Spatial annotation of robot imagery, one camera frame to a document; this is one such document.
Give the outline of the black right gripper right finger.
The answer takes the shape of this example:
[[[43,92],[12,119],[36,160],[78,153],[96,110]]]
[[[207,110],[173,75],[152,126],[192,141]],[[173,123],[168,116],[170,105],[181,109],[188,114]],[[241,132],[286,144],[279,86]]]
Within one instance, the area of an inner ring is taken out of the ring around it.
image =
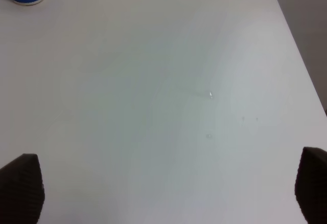
[[[307,223],[326,223],[326,151],[303,148],[294,191]]]

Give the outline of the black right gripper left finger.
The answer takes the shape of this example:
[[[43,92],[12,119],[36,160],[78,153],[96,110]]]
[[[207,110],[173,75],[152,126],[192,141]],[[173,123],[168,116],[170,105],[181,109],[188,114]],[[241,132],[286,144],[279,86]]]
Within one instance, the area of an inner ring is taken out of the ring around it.
[[[38,223],[44,201],[36,154],[22,154],[1,168],[1,223]]]

